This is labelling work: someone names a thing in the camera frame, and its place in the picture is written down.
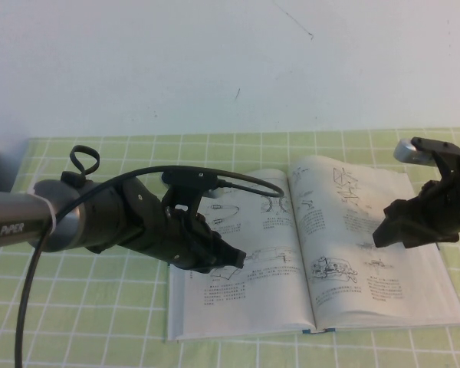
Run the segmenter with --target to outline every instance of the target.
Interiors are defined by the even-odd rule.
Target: open book
[[[435,244],[376,248],[372,233],[394,199],[415,194],[406,174],[306,157],[289,173],[249,175],[281,199],[234,189],[199,212],[243,269],[169,273],[168,339],[329,328],[460,324],[460,303]]]

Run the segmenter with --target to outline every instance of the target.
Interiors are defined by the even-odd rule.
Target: table
[[[323,155],[409,174],[416,191],[434,168],[404,166],[393,158],[400,137],[427,136],[460,146],[460,129],[348,132],[237,133],[184,136],[115,136],[31,139],[15,182],[25,191],[39,179],[74,169],[74,144],[100,151],[92,179],[104,181],[149,165],[185,164],[247,172],[286,169],[305,155]],[[141,178],[161,196],[156,176]],[[460,297],[460,242],[441,245]],[[21,280],[29,245],[0,249],[0,368],[12,366]],[[361,330],[315,336],[285,335],[165,343],[166,264],[114,247],[45,254],[29,303],[24,355],[28,367],[459,367],[460,327]]]

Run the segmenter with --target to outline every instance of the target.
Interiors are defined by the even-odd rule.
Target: technical diagram
[[[290,203],[288,201],[288,197],[267,197],[266,195],[261,196],[263,202],[261,204],[261,213],[264,212],[291,212]]]
[[[312,262],[311,280],[312,282],[335,280],[349,281],[357,283],[358,273],[351,268],[348,261],[341,258],[320,257]]]
[[[298,198],[305,198],[305,197],[311,196],[313,192],[314,192],[313,190],[307,190],[306,192],[300,193],[298,195]]]
[[[312,209],[314,207],[314,201],[311,199],[302,199],[301,204],[307,206],[307,209]]]
[[[307,172],[308,169],[302,169],[301,167],[297,167],[295,171],[292,172],[292,180],[293,180],[293,186],[297,186],[297,184],[300,182],[303,174]]]
[[[230,280],[233,275],[240,274],[242,270],[233,266],[225,266],[221,268],[214,268],[209,275],[212,278],[224,278],[225,280]]]
[[[290,248],[272,247],[258,249],[247,254],[244,260],[243,269],[232,266],[215,268],[209,273],[209,276],[213,278],[213,281],[217,281],[220,278],[230,280],[242,272],[245,274],[245,272],[248,271],[249,268],[252,269],[253,266],[258,267],[260,264],[270,261],[280,261],[283,264],[288,264],[295,261],[296,257],[297,252]]]
[[[333,180],[336,184],[337,194],[342,197],[343,202],[358,205],[360,197],[357,195],[358,179],[354,178],[344,168],[333,168]]]
[[[237,205],[220,205],[213,203],[206,208],[203,215],[213,218],[209,221],[210,225],[219,225],[222,222],[232,219],[240,212],[240,207]]]
[[[372,254],[372,253],[384,253],[386,251],[385,248],[377,248],[372,241],[363,241],[362,243],[356,243],[356,246],[365,253]]]
[[[386,264],[381,259],[372,259],[368,262],[365,262],[364,264],[375,270],[377,275],[380,274],[380,270],[388,270],[393,268],[391,264]]]
[[[245,257],[244,265],[251,265],[266,261],[282,260],[288,263],[296,258],[297,252],[290,248],[263,248],[247,254]]]

